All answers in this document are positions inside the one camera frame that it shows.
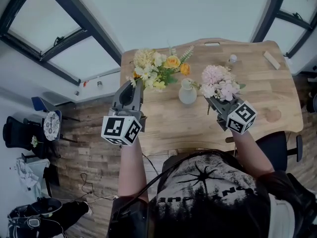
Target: blue chair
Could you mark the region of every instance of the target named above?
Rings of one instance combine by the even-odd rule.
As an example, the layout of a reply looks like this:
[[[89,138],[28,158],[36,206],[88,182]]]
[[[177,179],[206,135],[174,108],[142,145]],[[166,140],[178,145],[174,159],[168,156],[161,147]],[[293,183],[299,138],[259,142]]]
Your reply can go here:
[[[47,102],[46,100],[42,99],[41,97],[32,97],[31,100],[32,100],[32,102],[33,102],[33,106],[34,106],[34,109],[35,109],[36,111],[44,111],[44,112],[46,112],[46,113],[48,113],[48,112],[50,112],[50,111],[54,111],[54,112],[58,115],[58,117],[59,117],[60,125],[61,125],[61,121],[62,121],[63,119],[64,119],[64,120],[80,121],[80,120],[75,119],[75,118],[62,116],[61,111],[58,110],[58,109],[56,109],[56,106],[54,106],[53,104]],[[63,135],[60,134],[60,128],[61,128],[61,126],[59,127],[59,132],[58,132],[58,135],[57,135],[57,137],[55,138],[55,140],[63,139],[63,140],[69,141],[69,142],[78,143],[78,142],[75,141],[75,140],[71,140],[71,139],[64,138]]]

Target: yellow flower bouquet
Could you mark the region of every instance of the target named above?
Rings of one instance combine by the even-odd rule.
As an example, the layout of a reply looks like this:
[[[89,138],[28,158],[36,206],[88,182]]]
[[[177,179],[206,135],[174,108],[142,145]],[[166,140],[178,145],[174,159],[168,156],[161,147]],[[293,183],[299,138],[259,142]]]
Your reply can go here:
[[[133,87],[138,80],[142,80],[144,88],[162,91],[168,84],[176,83],[175,73],[185,76],[190,74],[190,65],[185,61],[193,54],[191,46],[178,58],[176,50],[170,48],[170,56],[166,56],[151,49],[138,50],[134,55],[133,77],[127,76]]]

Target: forearm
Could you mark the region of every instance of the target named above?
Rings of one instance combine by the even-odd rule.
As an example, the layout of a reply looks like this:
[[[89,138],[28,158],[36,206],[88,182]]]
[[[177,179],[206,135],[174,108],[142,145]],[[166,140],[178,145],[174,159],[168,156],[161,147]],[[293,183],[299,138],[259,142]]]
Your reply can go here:
[[[250,175],[257,178],[274,171],[271,162],[248,131],[243,135],[233,131],[232,135],[238,150],[239,162]]]
[[[142,150],[137,138],[132,146],[121,148],[121,164],[119,173],[119,196],[134,196],[147,184]],[[139,198],[148,202],[148,193],[145,192]]]

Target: orange flower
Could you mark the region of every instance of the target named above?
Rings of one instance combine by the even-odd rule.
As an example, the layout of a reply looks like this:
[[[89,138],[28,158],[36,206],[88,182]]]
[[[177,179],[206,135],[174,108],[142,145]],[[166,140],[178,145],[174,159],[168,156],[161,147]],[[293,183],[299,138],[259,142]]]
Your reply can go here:
[[[188,63],[183,63],[180,66],[180,72],[182,74],[184,74],[185,76],[189,75],[190,74],[190,65]]]
[[[135,71],[133,71],[133,78],[138,78],[140,77]]]
[[[164,63],[165,68],[172,68],[172,69],[176,69],[177,67],[179,67],[179,65],[180,65],[180,60],[176,56],[169,56]]]

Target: wooden table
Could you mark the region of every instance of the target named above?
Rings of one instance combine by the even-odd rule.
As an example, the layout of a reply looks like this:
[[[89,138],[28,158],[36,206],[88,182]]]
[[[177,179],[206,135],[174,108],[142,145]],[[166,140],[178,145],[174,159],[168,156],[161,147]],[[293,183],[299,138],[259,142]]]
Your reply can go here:
[[[276,131],[299,132],[303,129],[301,107],[295,84],[278,45],[273,41],[241,43],[224,39],[200,39],[176,46],[178,56],[191,45],[194,54],[187,60],[191,65],[188,76],[201,82],[201,73],[207,65],[224,66],[231,54],[238,58],[232,73],[239,83],[246,84],[240,98],[249,101],[258,111],[250,133],[255,140]],[[168,48],[157,49],[168,55]],[[279,70],[264,58],[265,51],[281,64]],[[121,62],[121,85],[125,76],[132,75],[133,56],[136,50],[123,54]],[[144,92],[143,113],[148,117],[145,133],[140,134],[145,155],[179,148],[213,148],[223,151],[234,149],[234,143],[226,143],[232,136],[230,130],[223,131],[216,122],[216,112],[207,115],[208,104],[201,93],[190,106],[178,99],[180,82],[184,75],[178,73],[178,82],[170,84],[162,92]]]

